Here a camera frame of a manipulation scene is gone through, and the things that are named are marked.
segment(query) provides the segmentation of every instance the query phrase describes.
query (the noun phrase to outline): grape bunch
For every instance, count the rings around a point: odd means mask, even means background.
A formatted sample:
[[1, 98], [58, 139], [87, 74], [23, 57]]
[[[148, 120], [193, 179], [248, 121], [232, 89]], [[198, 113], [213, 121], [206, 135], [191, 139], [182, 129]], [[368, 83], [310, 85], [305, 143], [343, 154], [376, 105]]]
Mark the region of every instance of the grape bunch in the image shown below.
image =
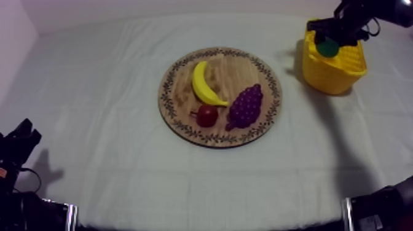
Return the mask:
[[246, 128], [255, 123], [261, 113], [260, 107], [263, 96], [259, 84], [247, 87], [242, 91], [229, 109], [228, 124], [225, 126], [225, 130]]

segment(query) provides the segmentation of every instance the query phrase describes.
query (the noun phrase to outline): banana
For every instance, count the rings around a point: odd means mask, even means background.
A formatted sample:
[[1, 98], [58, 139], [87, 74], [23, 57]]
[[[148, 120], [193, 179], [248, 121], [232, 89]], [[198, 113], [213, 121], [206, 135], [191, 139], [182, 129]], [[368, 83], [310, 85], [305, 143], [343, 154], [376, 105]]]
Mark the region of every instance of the banana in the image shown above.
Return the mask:
[[228, 106], [228, 102], [222, 101], [218, 95], [205, 82], [204, 72], [208, 62], [201, 61], [197, 64], [192, 74], [192, 88], [195, 94], [204, 103], [214, 106]]

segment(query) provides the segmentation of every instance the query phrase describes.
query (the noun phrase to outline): yellow basket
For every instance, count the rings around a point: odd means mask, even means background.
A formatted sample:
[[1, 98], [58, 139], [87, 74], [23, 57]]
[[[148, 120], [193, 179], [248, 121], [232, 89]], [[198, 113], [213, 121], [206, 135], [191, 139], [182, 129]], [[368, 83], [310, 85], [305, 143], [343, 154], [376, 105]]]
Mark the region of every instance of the yellow basket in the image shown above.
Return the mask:
[[314, 44], [315, 31], [305, 32], [302, 69], [304, 79], [315, 89], [337, 95], [348, 90], [367, 73], [363, 47], [341, 47], [332, 58], [320, 55]]

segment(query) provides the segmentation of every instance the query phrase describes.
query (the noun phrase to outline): wooden plate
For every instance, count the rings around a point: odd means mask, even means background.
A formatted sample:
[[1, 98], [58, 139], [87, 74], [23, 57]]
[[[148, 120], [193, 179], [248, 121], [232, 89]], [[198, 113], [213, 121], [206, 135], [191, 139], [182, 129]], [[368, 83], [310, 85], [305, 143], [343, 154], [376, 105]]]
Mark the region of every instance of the wooden plate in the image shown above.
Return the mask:
[[[190, 112], [202, 103], [192, 90], [192, 72], [200, 61], [207, 61], [205, 80], [220, 99], [234, 102], [240, 92], [261, 84], [264, 98], [261, 114], [248, 128], [225, 131], [228, 108], [218, 108], [215, 126], [202, 128]], [[270, 129], [280, 112], [281, 87], [274, 72], [262, 60], [241, 50], [212, 47], [189, 53], [165, 73], [159, 87], [159, 109], [168, 126], [182, 138], [207, 147], [235, 147], [258, 139]]]

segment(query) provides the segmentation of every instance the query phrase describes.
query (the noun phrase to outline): white cloth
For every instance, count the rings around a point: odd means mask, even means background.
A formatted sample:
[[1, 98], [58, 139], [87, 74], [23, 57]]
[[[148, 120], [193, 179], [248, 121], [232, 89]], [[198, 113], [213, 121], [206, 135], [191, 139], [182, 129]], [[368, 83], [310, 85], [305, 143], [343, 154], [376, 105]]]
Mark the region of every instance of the white cloth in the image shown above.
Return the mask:
[[[0, 131], [33, 121], [43, 139], [26, 166], [42, 176], [41, 196], [79, 205], [86, 224], [256, 230], [338, 217], [341, 198], [413, 174], [413, 39], [384, 25], [364, 43], [368, 74], [326, 96], [295, 75], [307, 20], [175, 15], [43, 36], [0, 107]], [[168, 67], [214, 46], [257, 55], [281, 83], [277, 121], [246, 146], [195, 146], [158, 110]], [[18, 187], [36, 184], [23, 174]]]

